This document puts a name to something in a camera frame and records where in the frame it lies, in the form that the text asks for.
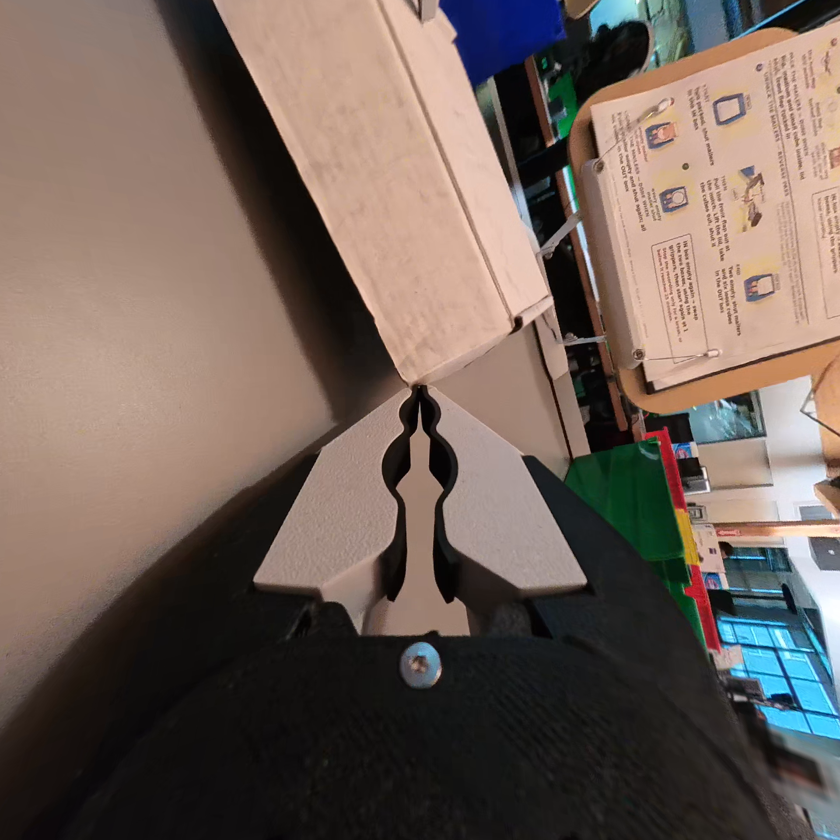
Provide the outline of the green plastic bin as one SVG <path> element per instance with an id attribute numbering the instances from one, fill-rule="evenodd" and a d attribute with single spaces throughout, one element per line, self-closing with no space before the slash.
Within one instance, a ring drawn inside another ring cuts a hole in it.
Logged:
<path id="1" fill-rule="evenodd" d="M 690 583 L 686 549 L 655 438 L 575 458 L 566 485 L 647 561 L 667 587 Z"/>
<path id="2" fill-rule="evenodd" d="M 707 650 L 707 640 L 700 619 L 700 609 L 697 600 L 690 593 L 693 584 L 696 582 L 698 567 L 694 563 L 672 559 L 660 561 L 658 568 L 660 580 L 688 621 L 700 646 Z"/>

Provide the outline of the grey desk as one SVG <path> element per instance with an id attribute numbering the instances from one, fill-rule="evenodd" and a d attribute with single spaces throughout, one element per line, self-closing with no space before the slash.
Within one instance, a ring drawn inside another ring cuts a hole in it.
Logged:
<path id="1" fill-rule="evenodd" d="M 408 385 L 215 2 L 2 2 L 2 736 L 103 720 L 126 591 Z M 551 469 L 529 325 L 431 383 Z"/>

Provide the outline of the red plastic bin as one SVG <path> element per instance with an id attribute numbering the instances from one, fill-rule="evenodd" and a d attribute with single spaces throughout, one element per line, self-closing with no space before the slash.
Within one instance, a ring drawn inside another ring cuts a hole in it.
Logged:
<path id="1" fill-rule="evenodd" d="M 674 446 L 671 442 L 668 429 L 650 430 L 644 434 L 644 439 L 653 439 L 658 443 L 660 457 L 665 470 L 665 477 L 668 483 L 668 490 L 674 505 L 678 511 L 687 513 L 685 492 L 677 464 Z"/>

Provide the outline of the white cardboard mailer box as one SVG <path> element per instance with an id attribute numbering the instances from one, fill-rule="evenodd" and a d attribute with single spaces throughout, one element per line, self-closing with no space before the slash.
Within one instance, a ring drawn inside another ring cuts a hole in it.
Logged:
<path id="1" fill-rule="evenodd" d="M 551 309 L 443 11 L 214 5 L 405 383 L 446 377 Z"/>

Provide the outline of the blue plastic bin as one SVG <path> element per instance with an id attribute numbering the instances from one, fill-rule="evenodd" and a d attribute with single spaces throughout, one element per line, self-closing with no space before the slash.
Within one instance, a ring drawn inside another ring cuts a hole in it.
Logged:
<path id="1" fill-rule="evenodd" d="M 558 1 L 441 1 L 471 87 L 565 38 Z"/>

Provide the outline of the brown office desk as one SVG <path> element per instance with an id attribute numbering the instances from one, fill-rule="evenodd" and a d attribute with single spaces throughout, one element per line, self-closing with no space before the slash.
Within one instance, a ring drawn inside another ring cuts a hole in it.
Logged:
<path id="1" fill-rule="evenodd" d="M 571 118 L 576 114 L 571 78 L 559 70 L 549 70 L 549 57 L 531 56 L 523 64 L 542 135 L 537 153 L 565 144 Z M 583 227 L 578 225 L 560 241 L 546 266 L 564 339 L 585 339 L 565 346 L 574 368 L 573 383 L 584 393 L 579 405 L 589 407 L 584 427 L 592 438 L 602 435 L 625 443 L 633 437 L 631 422 L 616 383 L 584 240 Z"/>

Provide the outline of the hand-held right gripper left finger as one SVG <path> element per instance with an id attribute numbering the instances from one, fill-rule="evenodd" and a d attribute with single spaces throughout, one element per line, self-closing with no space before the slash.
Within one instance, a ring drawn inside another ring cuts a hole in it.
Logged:
<path id="1" fill-rule="evenodd" d="M 255 588 L 337 603 L 355 629 L 395 600 L 406 574 L 406 505 L 418 390 L 385 401 L 320 449 L 255 577 Z"/>

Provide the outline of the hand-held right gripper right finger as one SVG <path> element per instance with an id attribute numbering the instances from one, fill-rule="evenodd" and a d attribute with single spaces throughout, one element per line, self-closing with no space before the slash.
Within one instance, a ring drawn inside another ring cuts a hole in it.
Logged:
<path id="1" fill-rule="evenodd" d="M 435 503 L 434 575 L 466 610 L 469 634 L 500 619 L 531 633 L 526 603 L 585 590 L 588 581 L 524 455 L 432 386 L 420 390 Z"/>

